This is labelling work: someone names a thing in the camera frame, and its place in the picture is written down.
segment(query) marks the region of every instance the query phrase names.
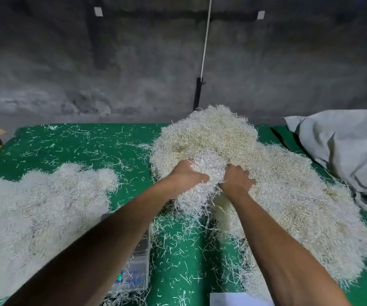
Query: forearm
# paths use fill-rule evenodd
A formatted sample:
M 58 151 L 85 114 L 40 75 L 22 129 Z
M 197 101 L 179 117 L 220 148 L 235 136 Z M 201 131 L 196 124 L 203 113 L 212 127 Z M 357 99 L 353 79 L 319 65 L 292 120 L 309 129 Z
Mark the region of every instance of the forearm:
M 234 189 L 225 193 L 239 215 L 276 305 L 350 305 L 319 262 L 252 200 L 247 191 Z
M 50 261 L 5 306 L 99 305 L 153 218 L 175 195 L 168 179 L 148 188 Z

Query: concrete wall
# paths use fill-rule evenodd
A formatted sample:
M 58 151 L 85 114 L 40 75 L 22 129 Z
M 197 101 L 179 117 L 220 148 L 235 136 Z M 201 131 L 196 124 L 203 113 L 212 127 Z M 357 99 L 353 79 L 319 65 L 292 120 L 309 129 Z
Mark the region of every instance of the concrete wall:
M 86 14 L 92 4 L 103 4 L 97 24 Z M 184 118 L 207 6 L 0 0 L 0 116 L 31 123 Z M 248 19 L 263 9 L 264 20 Z M 201 107 L 225 104 L 255 123 L 367 108 L 367 0 L 214 0 L 213 12 L 223 11 L 246 19 L 212 21 Z

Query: green table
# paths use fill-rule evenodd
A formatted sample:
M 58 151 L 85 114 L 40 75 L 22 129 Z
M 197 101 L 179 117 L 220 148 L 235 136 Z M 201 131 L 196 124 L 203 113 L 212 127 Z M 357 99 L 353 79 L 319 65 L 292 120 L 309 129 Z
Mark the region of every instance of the green table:
M 111 167 L 120 174 L 122 182 L 119 191 L 111 196 L 115 209 L 153 184 L 149 150 L 139 144 L 150 144 L 163 126 L 166 124 L 61 124 L 21 128 L 0 150 L 0 177 L 18 180 L 29 170 L 52 172 L 65 162 L 81 162 L 94 169 Z M 280 135 L 274 135 L 272 128 L 258 126 L 257 129 L 263 143 L 295 143 L 289 137 L 280 141 Z M 148 305 L 209 305 L 210 292 L 241 291 L 239 279 L 227 268 L 227 262 L 239 261 L 230 240 L 219 243 L 201 226 L 205 221 L 199 224 L 173 217 L 165 210 L 155 221 L 160 230 L 151 250 Z M 367 272 L 347 295 L 353 305 L 367 305 Z

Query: white cloth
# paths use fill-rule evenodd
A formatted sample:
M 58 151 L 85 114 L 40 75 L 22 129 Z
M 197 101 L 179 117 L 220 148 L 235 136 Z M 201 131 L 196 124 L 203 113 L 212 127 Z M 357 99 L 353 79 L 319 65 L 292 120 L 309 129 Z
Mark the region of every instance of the white cloth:
M 284 119 L 315 161 L 367 194 L 367 110 L 325 110 Z

